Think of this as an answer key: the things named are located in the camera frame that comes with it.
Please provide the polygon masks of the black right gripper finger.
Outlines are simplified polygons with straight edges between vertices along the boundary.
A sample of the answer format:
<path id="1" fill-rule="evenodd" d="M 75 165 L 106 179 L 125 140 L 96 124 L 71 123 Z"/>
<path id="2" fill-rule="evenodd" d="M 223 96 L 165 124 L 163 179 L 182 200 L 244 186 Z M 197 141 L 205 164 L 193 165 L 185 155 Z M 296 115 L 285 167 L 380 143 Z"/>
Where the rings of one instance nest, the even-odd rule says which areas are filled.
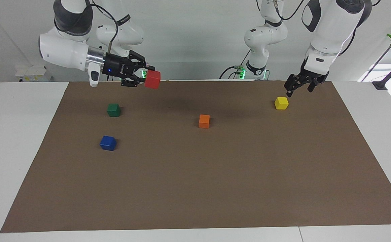
<path id="1" fill-rule="evenodd" d="M 120 77 L 122 87 L 137 87 L 141 83 L 145 83 L 145 78 L 140 78 L 137 75 L 121 76 Z"/>
<path id="2" fill-rule="evenodd" d="M 146 62 L 145 57 L 133 50 L 130 50 L 130 60 L 135 64 L 137 69 L 151 70 L 151 66 Z"/>

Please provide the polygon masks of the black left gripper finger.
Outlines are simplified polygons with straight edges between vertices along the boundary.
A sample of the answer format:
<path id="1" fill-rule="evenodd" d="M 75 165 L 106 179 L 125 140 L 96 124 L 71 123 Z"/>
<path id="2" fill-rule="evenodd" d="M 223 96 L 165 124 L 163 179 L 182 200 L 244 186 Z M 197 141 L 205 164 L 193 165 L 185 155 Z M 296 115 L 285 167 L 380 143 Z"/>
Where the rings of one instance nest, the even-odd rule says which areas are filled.
<path id="1" fill-rule="evenodd" d="M 320 75 L 316 78 L 310 78 L 311 82 L 307 88 L 308 91 L 313 92 L 315 87 L 317 87 L 319 84 L 323 84 L 326 81 L 326 78 L 328 77 L 328 75 L 329 75 L 329 73 L 327 73 L 326 75 Z"/>
<path id="2" fill-rule="evenodd" d="M 286 95 L 291 97 L 293 92 L 305 84 L 305 76 L 302 75 L 289 75 L 287 78 L 284 88 L 286 89 Z"/>

